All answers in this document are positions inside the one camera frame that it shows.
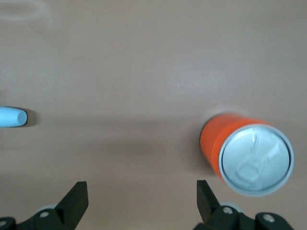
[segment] screw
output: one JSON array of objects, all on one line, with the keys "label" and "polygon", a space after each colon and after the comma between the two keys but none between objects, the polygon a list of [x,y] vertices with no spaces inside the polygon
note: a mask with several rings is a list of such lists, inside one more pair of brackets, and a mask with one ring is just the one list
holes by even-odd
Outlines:
[{"label": "screw", "polygon": [[47,217],[47,216],[49,216],[49,212],[42,212],[42,213],[39,215],[40,218],[44,218],[44,217]]},{"label": "screw", "polygon": [[270,222],[270,223],[275,222],[274,217],[272,217],[270,214],[264,214],[264,215],[263,215],[263,218],[264,218],[267,222]]},{"label": "screw", "polygon": [[229,215],[233,214],[233,211],[230,207],[224,207],[223,212]]},{"label": "screw", "polygon": [[0,227],[2,227],[2,226],[4,226],[4,225],[6,225],[6,221],[5,221],[5,220],[0,221]]}]

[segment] silver can top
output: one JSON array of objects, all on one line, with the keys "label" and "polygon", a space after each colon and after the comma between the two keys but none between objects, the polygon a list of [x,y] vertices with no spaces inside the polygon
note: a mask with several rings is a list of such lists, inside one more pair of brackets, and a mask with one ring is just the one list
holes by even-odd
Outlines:
[{"label": "silver can top", "polygon": [[225,182],[246,196],[275,192],[289,179],[294,154],[288,138],[267,125],[248,125],[222,145],[219,166]]}]

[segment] orange can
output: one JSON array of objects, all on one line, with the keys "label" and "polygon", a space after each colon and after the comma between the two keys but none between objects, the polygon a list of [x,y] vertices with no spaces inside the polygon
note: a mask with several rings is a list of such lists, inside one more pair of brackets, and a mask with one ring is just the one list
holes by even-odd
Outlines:
[{"label": "orange can", "polygon": [[204,126],[201,151],[215,173],[236,192],[270,194],[289,179],[294,154],[288,138],[269,123],[238,114],[220,114]]}]

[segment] beige table surface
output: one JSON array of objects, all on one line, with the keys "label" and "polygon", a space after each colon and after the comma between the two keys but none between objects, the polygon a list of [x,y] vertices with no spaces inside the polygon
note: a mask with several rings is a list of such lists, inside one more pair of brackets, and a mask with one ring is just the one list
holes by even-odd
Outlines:
[{"label": "beige table surface", "polygon": [[[306,228],[307,2],[0,0],[0,216],[23,221],[87,181],[78,230],[191,230],[196,181],[254,217]],[[199,134],[214,114],[266,120],[295,150],[274,194],[237,194]]]}]

